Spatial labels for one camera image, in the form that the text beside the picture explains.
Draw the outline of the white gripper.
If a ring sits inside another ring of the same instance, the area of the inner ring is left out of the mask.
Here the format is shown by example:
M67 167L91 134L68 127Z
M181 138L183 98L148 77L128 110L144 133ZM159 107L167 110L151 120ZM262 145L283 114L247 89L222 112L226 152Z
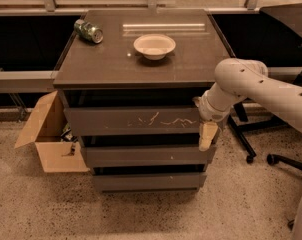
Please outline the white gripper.
M207 121L199 128L199 150L206 151L218 133L215 122L221 122L229 115L230 99L223 93L208 90L201 97L193 97L192 101L198 107L201 119Z

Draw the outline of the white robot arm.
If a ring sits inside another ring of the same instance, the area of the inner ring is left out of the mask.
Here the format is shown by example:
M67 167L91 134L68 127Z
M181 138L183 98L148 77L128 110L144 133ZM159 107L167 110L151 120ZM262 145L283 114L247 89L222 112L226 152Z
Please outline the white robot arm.
M248 102L251 120L275 115L284 124L247 134L257 156L246 162L246 150L227 117L238 101ZM218 218L211 223L211 240L302 240L302 171L283 162L270 166L277 153L302 163L302 87L272 79L262 62L229 58L217 64L214 84L194 99L200 122L219 126L215 140L204 137L202 147L217 145L212 173L221 187L209 189L217 199Z

